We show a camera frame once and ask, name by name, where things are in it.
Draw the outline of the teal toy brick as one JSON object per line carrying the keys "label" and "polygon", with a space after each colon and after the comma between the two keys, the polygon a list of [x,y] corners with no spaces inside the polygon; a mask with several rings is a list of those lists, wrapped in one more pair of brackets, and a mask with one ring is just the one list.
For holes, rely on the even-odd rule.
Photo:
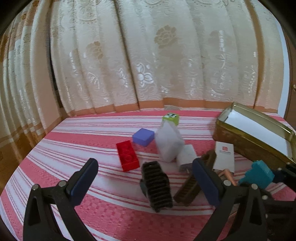
{"label": "teal toy brick", "polygon": [[275,175],[273,171],[262,161],[255,161],[251,165],[251,169],[245,173],[238,184],[256,184],[261,189],[266,189],[270,183],[273,182]]}

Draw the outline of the green toy brick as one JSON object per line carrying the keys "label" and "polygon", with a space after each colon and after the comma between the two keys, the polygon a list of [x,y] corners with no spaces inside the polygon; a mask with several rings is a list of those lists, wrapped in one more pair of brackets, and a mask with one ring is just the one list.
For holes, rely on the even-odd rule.
{"label": "green toy brick", "polygon": [[179,115],[176,113],[167,113],[162,117],[163,121],[171,121],[173,122],[176,126],[179,125]]}

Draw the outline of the blue cube block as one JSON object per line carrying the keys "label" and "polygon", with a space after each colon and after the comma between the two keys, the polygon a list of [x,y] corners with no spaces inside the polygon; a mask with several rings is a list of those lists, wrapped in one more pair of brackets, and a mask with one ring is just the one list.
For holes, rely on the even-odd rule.
{"label": "blue cube block", "polygon": [[153,141],[153,139],[154,132],[145,128],[141,128],[132,136],[132,141],[143,147],[148,146]]}

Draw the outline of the red toy brick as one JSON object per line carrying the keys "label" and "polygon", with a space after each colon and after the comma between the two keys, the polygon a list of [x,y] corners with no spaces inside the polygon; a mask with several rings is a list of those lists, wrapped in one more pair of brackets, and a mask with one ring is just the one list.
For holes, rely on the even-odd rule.
{"label": "red toy brick", "polygon": [[117,143],[116,147],[123,172],[128,172],[140,167],[139,160],[131,141]]}

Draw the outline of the black scalp massager brush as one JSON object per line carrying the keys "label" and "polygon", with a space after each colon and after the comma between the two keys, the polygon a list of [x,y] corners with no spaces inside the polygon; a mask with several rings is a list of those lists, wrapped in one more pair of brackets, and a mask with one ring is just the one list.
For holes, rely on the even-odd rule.
{"label": "black scalp massager brush", "polygon": [[173,207],[170,182],[158,161],[144,162],[141,167],[140,188],[155,212]]}

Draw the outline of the gold metal tin box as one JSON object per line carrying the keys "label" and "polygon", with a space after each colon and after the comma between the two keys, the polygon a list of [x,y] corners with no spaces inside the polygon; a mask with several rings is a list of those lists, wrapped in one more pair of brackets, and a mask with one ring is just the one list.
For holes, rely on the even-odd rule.
{"label": "gold metal tin box", "polygon": [[234,145],[238,154],[251,161],[262,160],[272,170],[295,163],[295,131],[237,102],[217,117],[213,139]]}

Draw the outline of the cream floral curtain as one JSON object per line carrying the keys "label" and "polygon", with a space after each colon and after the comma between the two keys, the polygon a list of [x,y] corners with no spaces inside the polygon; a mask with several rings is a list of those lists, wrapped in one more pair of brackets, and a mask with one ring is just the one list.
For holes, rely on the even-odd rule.
{"label": "cream floral curtain", "polygon": [[283,71],[259,1],[30,1],[1,33],[1,187],[64,113],[275,113]]}

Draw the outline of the clear dental floss box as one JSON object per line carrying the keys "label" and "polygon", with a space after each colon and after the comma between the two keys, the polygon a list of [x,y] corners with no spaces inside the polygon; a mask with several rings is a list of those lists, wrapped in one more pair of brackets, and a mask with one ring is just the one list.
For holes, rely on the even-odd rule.
{"label": "clear dental floss box", "polygon": [[172,121],[164,120],[154,134],[159,158],[163,162],[172,162],[185,145],[179,130]]}

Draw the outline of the white paper tin liner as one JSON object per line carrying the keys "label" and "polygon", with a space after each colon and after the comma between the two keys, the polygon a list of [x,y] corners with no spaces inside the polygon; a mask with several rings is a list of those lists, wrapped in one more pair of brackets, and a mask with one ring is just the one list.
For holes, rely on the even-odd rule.
{"label": "white paper tin liner", "polygon": [[268,130],[254,120],[238,113],[230,111],[226,121],[227,124],[263,141],[274,149],[280,151],[287,157],[292,157],[292,148],[288,140]]}

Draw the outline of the white card box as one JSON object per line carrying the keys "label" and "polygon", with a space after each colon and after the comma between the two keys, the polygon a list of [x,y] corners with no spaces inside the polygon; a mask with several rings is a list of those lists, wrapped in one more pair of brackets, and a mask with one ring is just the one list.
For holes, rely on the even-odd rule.
{"label": "white card box", "polygon": [[234,145],[224,142],[216,142],[215,153],[216,159],[213,169],[220,171],[228,169],[231,173],[234,173]]}

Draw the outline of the pink striped tablecloth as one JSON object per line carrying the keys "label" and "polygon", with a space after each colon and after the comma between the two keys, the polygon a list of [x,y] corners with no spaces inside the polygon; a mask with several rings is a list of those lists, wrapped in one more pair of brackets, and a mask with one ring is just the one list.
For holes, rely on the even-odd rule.
{"label": "pink striped tablecloth", "polygon": [[34,184],[68,180],[89,158],[98,174],[76,212],[97,240],[193,240],[213,213],[200,193],[189,206],[154,212],[143,195],[140,169],[123,172],[117,143],[141,128],[155,131],[165,111],[133,111],[67,118],[20,163],[1,194],[1,218],[17,240],[23,238],[26,203]]}

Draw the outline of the wooden door with knob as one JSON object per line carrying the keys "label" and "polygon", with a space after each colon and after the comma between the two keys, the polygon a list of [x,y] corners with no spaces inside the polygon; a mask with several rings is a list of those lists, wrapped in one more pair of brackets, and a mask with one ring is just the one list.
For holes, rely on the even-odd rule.
{"label": "wooden door with knob", "polygon": [[296,51],[295,47],[286,33],[283,31],[285,41],[287,44],[287,52],[288,52],[288,61],[289,61],[289,89],[288,89],[288,100],[287,100],[287,108],[285,111],[284,119],[295,129],[296,122],[296,99],[295,99],[295,64],[296,64]]}

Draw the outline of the white USB charger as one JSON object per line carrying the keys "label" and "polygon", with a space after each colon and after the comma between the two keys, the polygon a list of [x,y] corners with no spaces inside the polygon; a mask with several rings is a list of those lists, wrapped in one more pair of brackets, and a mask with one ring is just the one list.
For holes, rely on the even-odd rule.
{"label": "white USB charger", "polygon": [[191,172],[192,162],[197,158],[193,145],[184,145],[176,157],[177,165],[180,172]]}

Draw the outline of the brown wooden comb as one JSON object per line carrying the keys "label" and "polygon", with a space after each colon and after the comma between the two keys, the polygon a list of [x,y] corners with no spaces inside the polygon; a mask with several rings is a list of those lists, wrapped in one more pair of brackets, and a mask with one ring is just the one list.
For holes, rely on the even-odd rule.
{"label": "brown wooden comb", "polygon": [[[215,159],[216,153],[214,149],[209,150],[206,154],[203,154],[201,156],[201,160],[210,169],[213,169]],[[189,206],[200,193],[200,191],[201,187],[197,183],[194,175],[191,174],[174,195],[174,201],[177,203],[181,203],[184,206]]]}

